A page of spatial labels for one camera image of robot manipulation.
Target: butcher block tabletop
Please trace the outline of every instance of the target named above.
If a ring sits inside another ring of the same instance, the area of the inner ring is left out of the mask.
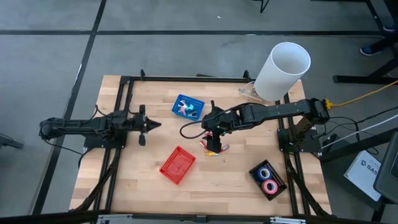
[[[104,113],[110,113],[114,109],[120,78],[117,75],[105,75],[103,78],[96,104]],[[249,175],[250,169],[267,159],[287,185],[284,157],[278,147],[277,120],[266,121],[253,129],[236,131],[221,137],[221,142],[229,144],[230,148],[215,157],[205,155],[204,148],[199,144],[200,138],[185,139],[179,134],[180,127],[191,122],[172,112],[179,94],[205,102],[202,118],[211,111],[211,100],[222,109],[249,101],[255,102],[239,94],[239,88],[243,85],[243,83],[135,81],[130,111],[136,112],[139,110],[139,105],[145,105],[148,117],[162,125],[146,135],[145,146],[138,144],[138,132],[128,133],[126,146],[121,151],[111,211],[292,215],[288,190],[268,201]],[[290,89],[289,96],[291,102],[305,98],[301,81]],[[299,120],[300,117],[294,118],[295,123]],[[194,124],[185,128],[184,134],[194,136],[202,131],[200,124]],[[177,146],[196,157],[196,161],[178,185],[159,172]],[[97,184],[103,156],[104,149],[93,149],[81,161],[70,208],[79,206]],[[301,153],[300,156],[306,186],[322,208],[330,213],[319,160],[309,153]],[[300,213],[303,213],[300,192],[297,186],[295,187],[298,208]],[[100,208],[104,208],[107,193],[108,185],[105,185]]]

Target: yellow cable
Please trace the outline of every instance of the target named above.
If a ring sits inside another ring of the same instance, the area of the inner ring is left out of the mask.
[[[330,110],[330,108],[332,108],[332,107],[334,107],[334,106],[344,106],[344,105],[347,105],[347,104],[349,104],[349,103],[352,103],[352,102],[355,102],[355,101],[360,100],[360,99],[362,99],[362,98],[365,98],[365,97],[367,97],[367,96],[370,96],[370,95],[372,95],[373,93],[380,92],[381,90],[383,90],[383,89],[385,89],[385,88],[387,88],[387,87],[389,87],[389,86],[392,86],[392,85],[394,85],[394,84],[396,84],[396,83],[398,83],[398,80],[395,81],[395,82],[392,82],[392,83],[390,83],[390,84],[388,84],[388,85],[386,85],[386,86],[384,86],[384,87],[382,87],[382,88],[380,88],[380,89],[378,89],[378,90],[374,90],[374,91],[372,91],[372,92],[370,92],[370,93],[367,93],[367,94],[365,94],[365,95],[363,95],[363,96],[360,96],[360,97],[358,97],[358,98],[355,98],[355,99],[353,99],[353,100],[349,100],[349,101],[347,101],[347,102],[340,103],[340,104],[336,104],[336,105],[333,104],[332,102],[330,102],[329,100],[326,100],[326,107],[328,108],[328,110]]]

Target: clear plastic stand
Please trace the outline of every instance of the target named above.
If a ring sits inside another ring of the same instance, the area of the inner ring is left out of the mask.
[[[256,93],[256,90],[254,89],[254,82],[249,82],[244,87],[240,88],[239,93],[255,100],[265,101]]]

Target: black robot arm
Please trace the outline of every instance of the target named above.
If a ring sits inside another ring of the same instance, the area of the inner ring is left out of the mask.
[[[222,110],[211,101],[211,112],[203,117],[201,127],[210,131],[207,135],[207,149],[221,151],[220,136],[233,131],[251,129],[265,121],[302,115],[302,120],[287,130],[290,142],[303,139],[305,133],[315,124],[325,124],[329,114],[324,101],[300,100],[283,105],[264,106],[257,103],[243,103],[228,110]]]
[[[161,125],[145,115],[145,105],[140,105],[139,113],[133,113],[132,118],[126,119],[125,113],[125,111],[115,111],[88,120],[49,118],[40,122],[39,136],[43,140],[50,140],[66,134],[79,134],[86,138],[99,137],[104,142],[112,142],[127,131],[140,131],[139,144],[143,146],[145,145],[143,134]]]

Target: gray floor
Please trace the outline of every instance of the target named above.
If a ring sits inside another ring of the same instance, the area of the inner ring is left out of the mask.
[[[3,0],[0,29],[92,28],[100,0],[40,3]],[[375,2],[381,19],[390,23],[381,1]],[[145,1],[109,0],[100,30],[377,30],[367,7],[355,2],[271,0],[263,14],[259,2],[248,0]],[[0,150],[0,217],[25,215],[30,206],[50,147],[38,137],[39,122],[62,116],[88,36],[0,36],[0,133],[25,143],[23,150]],[[372,37],[281,37],[233,35],[97,36],[81,84],[72,118],[92,114],[103,75],[241,77],[249,70],[256,77],[275,44],[296,42],[312,56],[312,67],[303,77],[307,98],[350,100],[379,88],[378,85],[336,84],[333,75],[365,76],[386,63],[386,50],[363,57],[358,49],[377,41]],[[394,70],[391,75],[398,76]],[[365,118],[396,105],[398,89],[391,87],[365,100],[331,111],[332,116]],[[366,127],[390,117],[384,114]],[[378,133],[398,121],[370,131]],[[337,129],[339,135],[348,134]],[[83,138],[65,138],[66,147],[82,149]],[[381,159],[384,146],[378,147]],[[61,153],[44,212],[64,212],[75,184],[78,157]],[[339,217],[369,220],[373,211],[325,177],[333,213]],[[398,207],[389,205],[383,221],[396,222]]]

